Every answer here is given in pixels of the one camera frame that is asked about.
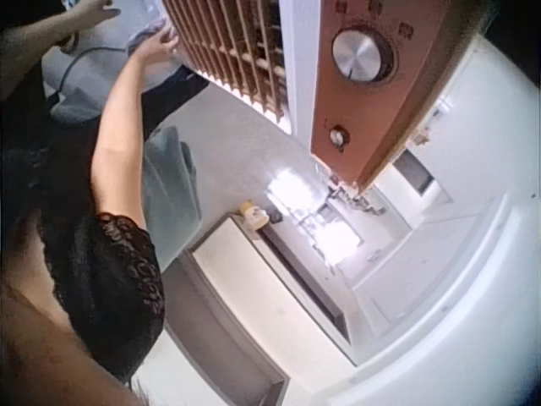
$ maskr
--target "bright light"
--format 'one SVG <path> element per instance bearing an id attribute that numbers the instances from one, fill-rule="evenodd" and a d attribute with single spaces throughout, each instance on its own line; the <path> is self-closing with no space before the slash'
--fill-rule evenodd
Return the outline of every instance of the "bright light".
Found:
<path id="1" fill-rule="evenodd" d="M 334 266 L 353 255 L 361 239 L 345 222 L 332 222 L 316 233 L 315 242 L 325 259 Z"/>
<path id="2" fill-rule="evenodd" d="M 276 176 L 276 179 L 270 183 L 269 190 L 290 211 L 309 211 L 315 203 L 308 185 L 288 170 Z"/>

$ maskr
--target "black lace top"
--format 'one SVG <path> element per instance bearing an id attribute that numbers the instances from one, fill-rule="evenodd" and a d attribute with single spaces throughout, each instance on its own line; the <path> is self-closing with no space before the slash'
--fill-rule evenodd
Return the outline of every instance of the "black lace top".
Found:
<path id="1" fill-rule="evenodd" d="M 128 217 L 96 214 L 97 124 L 75 136 L 50 123 L 41 145 L 2 151 L 2 247 L 18 249 L 18 230 L 39 214 L 57 300 L 92 357 L 127 382 L 162 331 L 163 287 L 150 235 Z"/>

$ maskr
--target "dark clothing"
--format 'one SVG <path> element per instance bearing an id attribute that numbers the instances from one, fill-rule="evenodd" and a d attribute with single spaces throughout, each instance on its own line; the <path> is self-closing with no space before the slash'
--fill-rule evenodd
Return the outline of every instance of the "dark clothing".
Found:
<path id="1" fill-rule="evenodd" d="M 60 0 L 2 0 L 0 6 L 0 35 L 7 28 L 34 24 L 66 9 Z M 17 88 L 0 103 L 2 135 L 15 131 L 22 123 L 42 112 L 45 106 L 41 61 L 26 73 Z"/>
<path id="2" fill-rule="evenodd" d="M 181 67 L 142 96 L 145 140 L 208 82 Z M 163 292 L 148 233 L 126 217 L 96 215 L 90 164 L 100 118 L 66 125 L 44 114 L 17 131 L 24 147 L 2 151 L 2 245 L 39 213 L 55 294 L 92 357 L 122 382 L 163 325 Z"/>

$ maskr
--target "person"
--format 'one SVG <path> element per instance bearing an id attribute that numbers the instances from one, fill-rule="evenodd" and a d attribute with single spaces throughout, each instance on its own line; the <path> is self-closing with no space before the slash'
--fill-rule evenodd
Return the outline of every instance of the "person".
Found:
<path id="1" fill-rule="evenodd" d="M 111 0 L 80 0 L 66 11 L 60 0 L 2 2 L 0 109 L 3 141 L 45 109 L 41 57 L 71 35 L 120 14 Z"/>
<path id="2" fill-rule="evenodd" d="M 140 92 L 145 67 L 169 58 L 177 44 L 167 28 L 144 41 L 101 118 L 70 128 L 49 123 L 47 135 L 36 137 L 48 140 L 40 149 L 2 151 L 3 289 L 121 383 L 163 328 L 161 273 L 141 207 L 143 141 L 163 112 L 145 117 L 143 105 L 178 91 L 178 78 Z M 206 85 L 182 83 L 181 104 Z"/>
<path id="3" fill-rule="evenodd" d="M 147 395 L 107 373 L 24 296 L 4 284 L 1 295 L 3 405 L 150 405 Z"/>

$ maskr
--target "lace sleeve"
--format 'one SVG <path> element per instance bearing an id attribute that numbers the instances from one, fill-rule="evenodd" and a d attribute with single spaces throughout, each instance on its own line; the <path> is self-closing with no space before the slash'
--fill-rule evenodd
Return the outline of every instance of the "lace sleeve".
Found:
<path id="1" fill-rule="evenodd" d="M 129 217 L 99 213 L 97 219 L 134 280 L 143 303 L 163 319 L 165 302 L 161 273 L 150 235 Z"/>

